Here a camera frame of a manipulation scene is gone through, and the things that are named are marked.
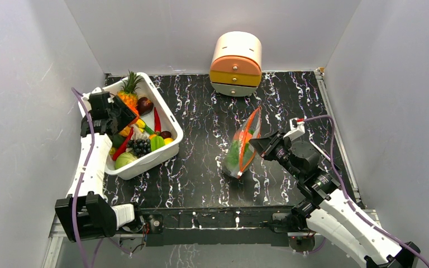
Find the green toy lettuce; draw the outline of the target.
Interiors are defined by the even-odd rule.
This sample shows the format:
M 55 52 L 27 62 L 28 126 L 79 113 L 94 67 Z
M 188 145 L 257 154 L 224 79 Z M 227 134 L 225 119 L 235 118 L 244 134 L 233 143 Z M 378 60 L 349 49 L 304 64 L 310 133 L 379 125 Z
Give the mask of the green toy lettuce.
M 239 172 L 243 173 L 252 161 L 254 152 L 249 143 L 246 143 L 244 150 L 241 151 L 241 142 L 236 140 L 232 142 L 226 157 L 223 160 L 223 168 L 226 173 L 237 176 Z

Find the red toy chili pepper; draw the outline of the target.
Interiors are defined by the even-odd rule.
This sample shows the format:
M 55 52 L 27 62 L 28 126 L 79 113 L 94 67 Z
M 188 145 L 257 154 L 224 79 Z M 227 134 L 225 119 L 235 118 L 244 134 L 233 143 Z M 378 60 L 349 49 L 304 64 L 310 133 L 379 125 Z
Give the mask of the red toy chili pepper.
M 126 152 L 127 145 L 128 145 L 128 143 L 129 143 L 129 140 L 132 138 L 133 134 L 134 134 L 134 128 L 133 128 L 133 127 L 131 127 L 131 128 L 130 128 L 130 131 L 129 131 L 129 133 L 128 133 L 128 135 L 126 136 L 126 138 L 125 138 L 125 140 L 124 140 L 124 142 L 121 144 L 121 146 L 120 146 L 120 147 L 116 150 L 116 152 L 113 154 L 113 156 L 112 156 L 112 160 L 113 160 L 113 161 L 116 161 L 116 160 L 117 160 L 117 158 L 120 156 L 120 154 L 122 154 L 122 153 Z

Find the toy peach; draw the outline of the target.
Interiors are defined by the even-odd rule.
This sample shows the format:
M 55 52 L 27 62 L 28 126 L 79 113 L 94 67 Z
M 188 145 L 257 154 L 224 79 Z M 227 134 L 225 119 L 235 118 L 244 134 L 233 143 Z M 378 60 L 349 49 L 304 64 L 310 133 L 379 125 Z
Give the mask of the toy peach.
M 233 137 L 233 144 L 242 147 L 250 141 L 254 133 L 253 130 L 238 130 Z

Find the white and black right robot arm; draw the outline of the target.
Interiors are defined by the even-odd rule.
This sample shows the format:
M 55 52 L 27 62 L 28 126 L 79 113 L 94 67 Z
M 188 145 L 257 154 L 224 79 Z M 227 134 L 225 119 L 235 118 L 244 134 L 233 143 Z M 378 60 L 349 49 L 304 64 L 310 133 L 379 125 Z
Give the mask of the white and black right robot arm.
M 339 247 L 360 267 L 416 267 L 419 248 L 387 237 L 385 230 L 342 191 L 340 182 L 320 166 L 322 155 L 309 142 L 290 142 L 281 133 L 253 138 L 250 145 L 267 161 L 277 161 L 298 180 L 305 199 L 286 222 L 310 229 Z

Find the clear zip bag orange zipper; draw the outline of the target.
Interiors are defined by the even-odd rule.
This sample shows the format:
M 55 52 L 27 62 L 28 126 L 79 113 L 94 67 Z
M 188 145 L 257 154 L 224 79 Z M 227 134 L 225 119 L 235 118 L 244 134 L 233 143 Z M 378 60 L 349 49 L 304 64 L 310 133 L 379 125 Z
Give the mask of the clear zip bag orange zipper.
M 261 136 L 261 107 L 257 107 L 257 109 L 252 112 L 252 114 L 242 124 L 242 126 L 239 128 L 239 130 L 253 130 L 253 131 L 255 131 L 255 133 L 253 134 L 252 138 L 259 138 Z M 254 152 L 254 156 L 251 158 L 252 161 L 253 161 L 256 152 L 255 152 L 255 149 L 253 147 L 252 147 L 252 150 Z M 223 168 L 223 172 L 227 176 L 232 177 L 232 178 L 237 178 L 237 179 L 239 179 L 243 175 L 243 173 L 244 173 L 244 172 L 243 173 L 239 172 L 237 174 L 237 176 L 232 176 L 231 174 L 226 173 L 225 170 L 224 170 L 224 168 Z

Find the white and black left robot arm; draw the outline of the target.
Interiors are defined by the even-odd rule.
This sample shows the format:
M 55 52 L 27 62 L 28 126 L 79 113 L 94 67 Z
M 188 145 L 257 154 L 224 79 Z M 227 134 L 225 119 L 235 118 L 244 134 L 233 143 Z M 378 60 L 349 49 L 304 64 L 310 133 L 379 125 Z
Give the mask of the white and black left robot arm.
M 103 197 L 103 179 L 112 137 L 136 118 L 120 97 L 110 92 L 77 94 L 83 110 L 81 150 L 67 195 L 55 203 L 55 213 L 72 242 L 112 237 L 122 226 L 130 232 L 144 227 L 134 204 L 111 206 Z

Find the black toy grape bunch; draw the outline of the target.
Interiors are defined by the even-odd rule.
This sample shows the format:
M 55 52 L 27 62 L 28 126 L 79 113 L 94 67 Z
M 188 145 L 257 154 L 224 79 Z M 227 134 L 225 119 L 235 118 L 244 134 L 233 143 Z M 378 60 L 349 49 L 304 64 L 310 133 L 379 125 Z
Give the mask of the black toy grape bunch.
M 148 138 L 145 140 L 141 138 L 138 138 L 137 140 L 129 140 L 127 148 L 130 149 L 130 153 L 137 158 L 141 158 L 152 152 L 151 141 Z

